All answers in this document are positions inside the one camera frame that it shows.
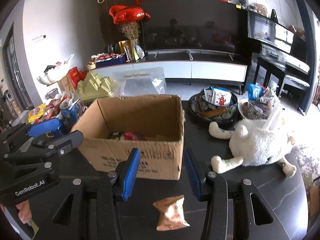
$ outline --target human hand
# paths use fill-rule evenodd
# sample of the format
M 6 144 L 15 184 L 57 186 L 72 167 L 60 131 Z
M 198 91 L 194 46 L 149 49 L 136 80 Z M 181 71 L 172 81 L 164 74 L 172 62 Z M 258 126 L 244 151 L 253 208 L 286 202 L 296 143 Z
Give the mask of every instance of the human hand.
M 0 204 L 0 207 L 4 212 L 4 207 L 2 204 Z M 21 220 L 21 222 L 23 224 L 28 223 L 32 218 L 29 201 L 26 200 L 24 202 L 21 202 L 20 204 L 16 205 L 16 208 L 19 210 L 18 217 Z

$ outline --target plush toy arm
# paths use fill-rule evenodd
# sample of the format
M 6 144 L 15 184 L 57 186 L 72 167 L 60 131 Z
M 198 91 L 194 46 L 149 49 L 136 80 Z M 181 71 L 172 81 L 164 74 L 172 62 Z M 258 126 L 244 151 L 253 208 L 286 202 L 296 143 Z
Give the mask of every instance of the plush toy arm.
M 230 139 L 233 135 L 233 131 L 220 129 L 216 122 L 211 122 L 209 124 L 209 133 L 212 137 L 218 139 Z
M 243 163 L 243 157 L 235 157 L 228 160 L 222 160 L 220 156 L 211 158 L 211 166 L 216 173 L 224 173 L 230 171 Z
M 281 165 L 284 174 L 289 178 L 297 171 L 297 167 L 289 163 L 285 157 L 281 158 L 278 163 Z

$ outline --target white cabinet drawer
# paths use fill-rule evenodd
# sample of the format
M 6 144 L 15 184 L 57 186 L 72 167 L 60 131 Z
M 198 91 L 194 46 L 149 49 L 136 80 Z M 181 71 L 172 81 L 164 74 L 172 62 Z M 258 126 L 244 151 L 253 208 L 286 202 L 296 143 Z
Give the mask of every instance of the white cabinet drawer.
M 247 66 L 216 62 L 193 62 L 192 78 L 244 82 Z
M 103 77 L 112 77 L 113 72 L 127 71 L 127 70 L 133 70 L 133 65 L 126 64 L 126 65 L 118 65 L 118 66 L 113 66 L 113 67 L 95 68 L 92 71 L 94 71 L 95 73 L 97 73 Z
M 133 64 L 135 70 L 153 67 L 163 67 L 165 78 L 191 78 L 191 62 L 164 61 Z

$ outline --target blue snack bag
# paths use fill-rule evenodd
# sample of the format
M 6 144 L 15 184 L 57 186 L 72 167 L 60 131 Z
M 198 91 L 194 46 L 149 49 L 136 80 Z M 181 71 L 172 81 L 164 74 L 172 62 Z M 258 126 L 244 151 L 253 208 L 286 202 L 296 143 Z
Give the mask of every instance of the blue snack bag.
M 256 84 L 248 84 L 248 99 L 249 101 L 255 101 L 258 98 L 260 98 L 263 93 L 264 93 L 265 89 L 258 83 Z

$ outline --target white stuffed animal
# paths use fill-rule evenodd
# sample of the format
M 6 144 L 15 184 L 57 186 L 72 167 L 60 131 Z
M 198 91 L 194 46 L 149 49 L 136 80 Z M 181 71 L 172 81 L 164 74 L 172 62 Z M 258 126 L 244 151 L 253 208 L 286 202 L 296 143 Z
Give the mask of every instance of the white stuffed animal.
M 235 131 L 222 130 L 216 122 L 209 125 L 211 136 L 230 139 L 229 148 L 234 158 L 222 160 L 219 156 L 211 159 L 215 172 L 224 173 L 240 165 L 259 166 L 278 162 L 286 176 L 292 177 L 297 167 L 284 157 L 291 152 L 294 139 L 288 136 L 281 123 L 273 130 L 265 129 L 266 120 L 241 120 Z

